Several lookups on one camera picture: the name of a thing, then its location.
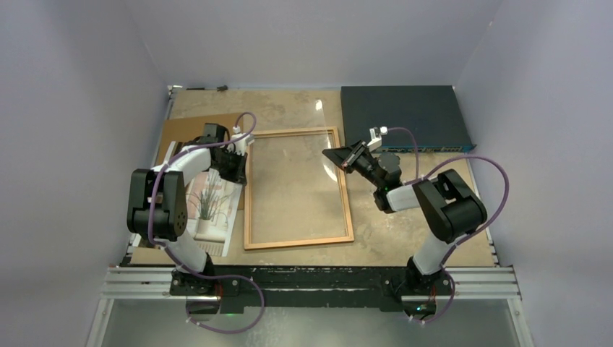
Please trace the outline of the plant photo print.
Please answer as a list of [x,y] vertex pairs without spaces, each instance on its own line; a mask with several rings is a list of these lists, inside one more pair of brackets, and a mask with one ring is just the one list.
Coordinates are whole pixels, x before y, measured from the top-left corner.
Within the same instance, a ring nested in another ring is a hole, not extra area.
[[[164,161],[181,148],[172,145]],[[187,231],[196,244],[213,257],[228,255],[244,186],[222,182],[205,171],[186,187]]]

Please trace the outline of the brown cardboard backing board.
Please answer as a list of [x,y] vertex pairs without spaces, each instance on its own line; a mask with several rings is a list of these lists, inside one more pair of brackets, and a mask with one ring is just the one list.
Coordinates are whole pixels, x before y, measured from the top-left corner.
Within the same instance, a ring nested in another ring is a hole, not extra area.
[[155,166],[164,162],[172,142],[176,144],[182,142],[185,145],[188,141],[203,135],[206,123],[219,124],[227,128],[230,134],[233,134],[232,128],[239,115],[240,113],[222,113],[164,121]]

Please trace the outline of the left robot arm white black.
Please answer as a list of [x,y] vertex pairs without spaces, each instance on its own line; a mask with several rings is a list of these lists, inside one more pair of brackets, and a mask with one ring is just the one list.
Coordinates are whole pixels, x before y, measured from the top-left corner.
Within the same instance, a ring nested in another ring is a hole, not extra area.
[[202,135],[188,141],[162,164],[135,170],[130,179],[127,228],[155,246],[175,262],[173,280],[199,296],[208,295],[219,284],[210,255],[197,246],[187,231],[186,187],[205,171],[222,182],[247,184],[246,153],[252,131],[239,125],[232,130],[206,123]]

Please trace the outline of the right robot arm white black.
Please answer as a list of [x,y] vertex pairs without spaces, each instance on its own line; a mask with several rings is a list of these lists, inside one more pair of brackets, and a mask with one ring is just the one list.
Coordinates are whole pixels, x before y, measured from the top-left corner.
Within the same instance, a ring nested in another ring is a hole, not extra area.
[[487,220],[483,202],[452,169],[432,180],[404,184],[400,158],[392,153],[374,157],[364,142],[324,149],[322,154],[344,173],[356,172],[373,184],[374,202],[382,212],[421,209],[429,234],[409,258],[405,274],[405,284],[415,294],[425,293],[438,280],[455,242],[475,233]]

